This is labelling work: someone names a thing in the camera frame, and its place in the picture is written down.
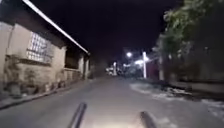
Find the window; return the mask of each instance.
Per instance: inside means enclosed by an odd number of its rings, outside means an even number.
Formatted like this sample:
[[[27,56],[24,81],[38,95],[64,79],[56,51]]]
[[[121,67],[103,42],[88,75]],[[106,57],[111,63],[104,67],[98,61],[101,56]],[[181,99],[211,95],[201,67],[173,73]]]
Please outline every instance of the window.
[[[51,63],[53,58],[53,45],[38,34],[31,32],[27,57],[30,60]]]

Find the bright light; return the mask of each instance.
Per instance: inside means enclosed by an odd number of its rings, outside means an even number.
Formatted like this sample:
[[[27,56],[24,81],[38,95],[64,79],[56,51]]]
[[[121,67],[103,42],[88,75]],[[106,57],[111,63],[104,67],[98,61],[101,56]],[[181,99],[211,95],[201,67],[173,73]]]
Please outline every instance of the bright light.
[[[130,64],[123,64],[123,67],[130,67]]]
[[[144,61],[145,61],[145,62],[149,62],[150,59],[146,56],[146,57],[144,57],[144,60],[143,60],[143,59],[141,59],[141,60],[136,60],[136,61],[135,61],[135,64],[136,64],[136,65],[143,65]]]
[[[113,65],[114,65],[114,67],[115,67],[115,66],[117,65],[117,63],[116,63],[116,62],[114,62],[114,63],[113,63]]]
[[[136,61],[135,61],[135,64],[136,64],[136,65],[142,65],[143,63],[144,63],[143,60],[136,60]]]
[[[131,57],[132,57],[132,53],[131,53],[131,52],[126,53],[126,56],[127,56],[128,58],[131,58]]]

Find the building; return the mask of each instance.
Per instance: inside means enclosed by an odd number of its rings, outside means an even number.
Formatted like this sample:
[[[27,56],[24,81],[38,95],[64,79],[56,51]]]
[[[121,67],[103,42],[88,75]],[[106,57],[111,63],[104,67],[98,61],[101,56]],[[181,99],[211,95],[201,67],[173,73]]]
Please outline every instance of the building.
[[[81,52],[68,57],[68,46]],[[75,47],[22,1],[0,2],[0,52],[0,81],[6,86],[15,82],[54,85],[89,74],[86,51]],[[77,63],[76,68],[66,67],[67,62]]]

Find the night sky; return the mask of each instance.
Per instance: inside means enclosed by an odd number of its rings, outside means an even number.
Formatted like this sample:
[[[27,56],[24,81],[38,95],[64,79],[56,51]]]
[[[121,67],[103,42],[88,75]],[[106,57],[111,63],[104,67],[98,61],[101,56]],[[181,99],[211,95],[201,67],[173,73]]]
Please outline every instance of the night sky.
[[[177,0],[31,0],[91,54],[150,50]]]

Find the road surface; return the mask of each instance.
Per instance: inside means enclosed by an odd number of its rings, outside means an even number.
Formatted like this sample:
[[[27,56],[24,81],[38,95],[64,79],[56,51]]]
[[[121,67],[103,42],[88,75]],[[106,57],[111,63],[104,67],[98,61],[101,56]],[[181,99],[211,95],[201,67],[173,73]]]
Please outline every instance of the road surface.
[[[101,78],[0,111],[1,128],[67,128],[80,102],[88,107],[81,128],[143,128],[139,112],[147,111],[158,128],[223,128],[224,122],[201,101],[168,97],[142,88],[144,83]]]

